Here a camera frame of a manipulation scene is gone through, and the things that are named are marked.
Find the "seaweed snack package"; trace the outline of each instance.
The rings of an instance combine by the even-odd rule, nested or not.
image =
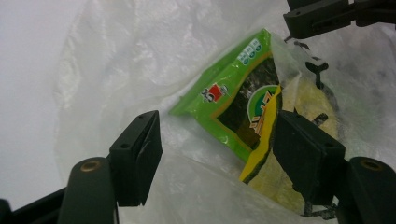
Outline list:
[[[271,40],[277,42],[273,43],[276,57],[283,62],[278,64],[280,78]],[[295,52],[283,40],[260,31],[205,70],[170,113],[194,116],[246,163],[241,181],[302,215],[304,199],[272,153],[277,111],[299,113],[334,138],[337,122],[331,91],[319,78],[327,64],[310,57],[297,41],[291,48],[294,45],[297,57],[304,57],[306,63],[289,63],[295,61]]]
[[[280,93],[265,30],[248,38],[203,72],[170,111],[190,113],[239,158],[248,161],[261,144],[266,104]]]

